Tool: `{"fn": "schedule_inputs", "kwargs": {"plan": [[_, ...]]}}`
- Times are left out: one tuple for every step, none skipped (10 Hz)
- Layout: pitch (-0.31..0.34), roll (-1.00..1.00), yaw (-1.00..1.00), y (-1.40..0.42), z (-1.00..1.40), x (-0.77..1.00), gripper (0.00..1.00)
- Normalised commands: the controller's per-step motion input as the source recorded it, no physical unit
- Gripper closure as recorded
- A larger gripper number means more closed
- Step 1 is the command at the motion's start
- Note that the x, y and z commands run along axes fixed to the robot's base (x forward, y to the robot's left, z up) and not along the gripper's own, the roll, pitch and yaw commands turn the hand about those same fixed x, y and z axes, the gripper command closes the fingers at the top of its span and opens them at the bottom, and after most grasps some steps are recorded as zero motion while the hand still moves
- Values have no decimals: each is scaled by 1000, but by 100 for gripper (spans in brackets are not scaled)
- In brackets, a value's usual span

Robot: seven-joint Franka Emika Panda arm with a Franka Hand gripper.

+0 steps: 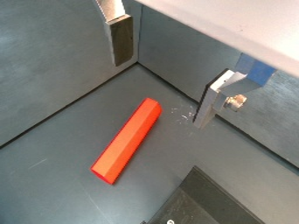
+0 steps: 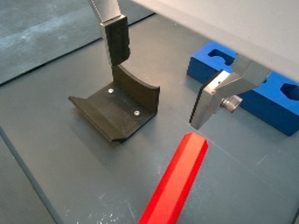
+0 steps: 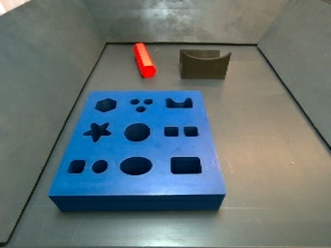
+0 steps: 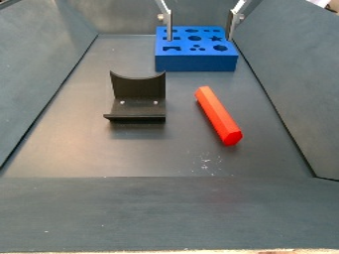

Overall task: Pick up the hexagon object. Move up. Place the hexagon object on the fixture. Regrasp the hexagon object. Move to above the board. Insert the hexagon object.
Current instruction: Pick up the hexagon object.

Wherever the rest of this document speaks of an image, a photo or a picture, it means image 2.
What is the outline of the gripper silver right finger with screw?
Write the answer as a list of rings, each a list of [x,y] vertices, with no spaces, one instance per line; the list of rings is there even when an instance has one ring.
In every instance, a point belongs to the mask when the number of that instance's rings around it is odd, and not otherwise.
[[[198,130],[221,109],[236,111],[240,94],[261,86],[272,70],[244,55],[233,63],[233,72],[221,70],[203,85],[194,104],[190,124]]]

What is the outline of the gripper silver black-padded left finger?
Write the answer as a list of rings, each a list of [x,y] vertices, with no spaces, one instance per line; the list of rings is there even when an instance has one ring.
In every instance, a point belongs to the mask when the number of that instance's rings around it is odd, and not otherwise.
[[[107,42],[107,55],[113,66],[121,65],[130,57],[127,16],[122,14],[118,0],[89,0],[99,21],[102,37]]]

